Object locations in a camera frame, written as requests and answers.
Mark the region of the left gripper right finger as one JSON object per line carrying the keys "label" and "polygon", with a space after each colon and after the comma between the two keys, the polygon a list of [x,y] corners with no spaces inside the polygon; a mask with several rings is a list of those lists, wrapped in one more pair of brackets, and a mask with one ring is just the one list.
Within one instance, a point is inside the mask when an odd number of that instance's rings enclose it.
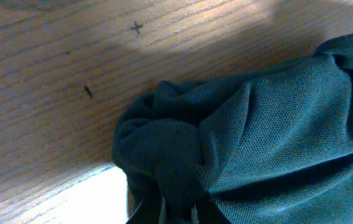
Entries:
{"label": "left gripper right finger", "polygon": [[212,199],[197,202],[191,209],[192,224],[230,224]]}

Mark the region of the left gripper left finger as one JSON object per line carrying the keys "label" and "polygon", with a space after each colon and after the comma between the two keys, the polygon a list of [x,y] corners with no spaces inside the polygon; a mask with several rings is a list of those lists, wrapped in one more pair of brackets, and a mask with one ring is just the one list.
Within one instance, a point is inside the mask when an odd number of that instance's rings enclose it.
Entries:
{"label": "left gripper left finger", "polygon": [[142,200],[126,224],[166,224],[165,198]]}

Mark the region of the black polo shirt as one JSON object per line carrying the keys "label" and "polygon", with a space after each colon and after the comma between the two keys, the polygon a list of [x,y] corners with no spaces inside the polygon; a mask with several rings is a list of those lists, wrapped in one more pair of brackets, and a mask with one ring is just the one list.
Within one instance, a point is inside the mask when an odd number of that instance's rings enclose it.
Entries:
{"label": "black polo shirt", "polygon": [[116,126],[135,201],[191,223],[210,198],[230,223],[353,223],[353,34],[241,75],[161,82]]}

